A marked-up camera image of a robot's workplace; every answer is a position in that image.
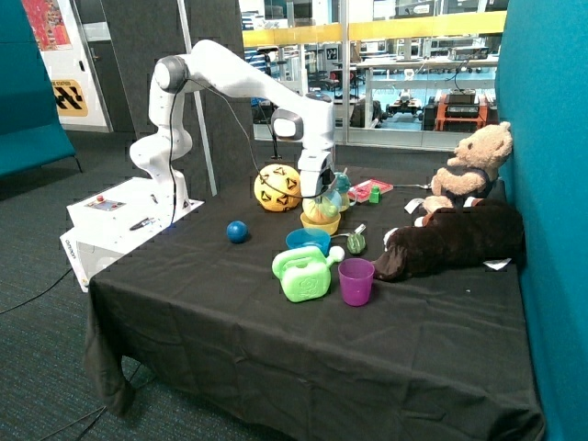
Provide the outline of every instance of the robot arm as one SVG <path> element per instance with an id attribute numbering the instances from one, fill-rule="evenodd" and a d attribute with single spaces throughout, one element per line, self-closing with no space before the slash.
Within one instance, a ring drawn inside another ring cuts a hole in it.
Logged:
<path id="1" fill-rule="evenodd" d="M 271 122 L 277 138 L 302 141 L 298 161 L 302 196 L 317 195 L 323 186 L 331 184 L 334 179 L 331 98 L 319 93 L 299 96 L 220 44 L 202 40 L 191 53 L 165 57 L 155 66 L 149 117 L 158 131 L 133 144 L 130 156 L 158 181 L 158 186 L 169 188 L 171 173 L 183 178 L 169 166 L 170 135 L 174 144 L 171 159 L 189 152 L 192 140 L 182 124 L 185 94 L 209 87 L 226 96 L 259 96 L 275 103 L 278 109 Z M 178 193 L 178 202 L 183 197 Z"/>

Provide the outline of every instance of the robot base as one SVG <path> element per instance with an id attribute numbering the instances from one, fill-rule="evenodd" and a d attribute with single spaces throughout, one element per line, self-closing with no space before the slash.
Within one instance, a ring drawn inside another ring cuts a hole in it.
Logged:
<path id="1" fill-rule="evenodd" d="M 67 207 L 73 228 L 60 239 L 83 292 L 90 278 L 170 226 L 173 207 L 159 204 L 154 190 L 152 179 L 134 177 Z M 190 199 L 174 222 L 203 203 Z"/>

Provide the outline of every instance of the glass wall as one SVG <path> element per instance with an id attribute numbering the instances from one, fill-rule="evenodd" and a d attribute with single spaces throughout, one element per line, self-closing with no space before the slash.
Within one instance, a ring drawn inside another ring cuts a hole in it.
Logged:
<path id="1" fill-rule="evenodd" d="M 248 61 L 300 94 L 331 96 L 339 143 L 448 150 L 498 122 L 508 0 L 240 4 Z M 272 111 L 252 100 L 257 139 L 271 139 Z"/>

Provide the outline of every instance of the brown plush toy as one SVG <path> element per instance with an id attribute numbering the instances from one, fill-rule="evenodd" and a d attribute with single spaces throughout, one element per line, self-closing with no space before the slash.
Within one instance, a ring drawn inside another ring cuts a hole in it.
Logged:
<path id="1" fill-rule="evenodd" d="M 386 240 L 373 264 L 375 277 L 397 280 L 451 266 L 477 266 L 517 258 L 525 243 L 521 215 L 506 202 L 476 199 L 464 209 L 427 214 L 424 227 L 403 227 Z"/>
<path id="2" fill-rule="evenodd" d="M 486 198 L 496 179 L 498 169 L 513 150 L 511 124 L 488 125 L 459 142 L 455 158 L 447 161 L 431 181 L 433 196 L 426 198 L 423 208 L 433 213 L 441 207 L 463 207 L 468 198 Z"/>

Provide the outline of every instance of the green watering can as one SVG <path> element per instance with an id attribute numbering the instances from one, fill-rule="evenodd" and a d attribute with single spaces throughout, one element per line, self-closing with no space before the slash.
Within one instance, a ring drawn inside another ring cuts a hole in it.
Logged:
<path id="1" fill-rule="evenodd" d="M 328 257 L 317 246 L 304 246 L 278 254 L 272 271 L 288 300 L 298 303 L 324 296 L 331 285 L 331 265 L 344 257 L 340 246 L 331 247 Z"/>

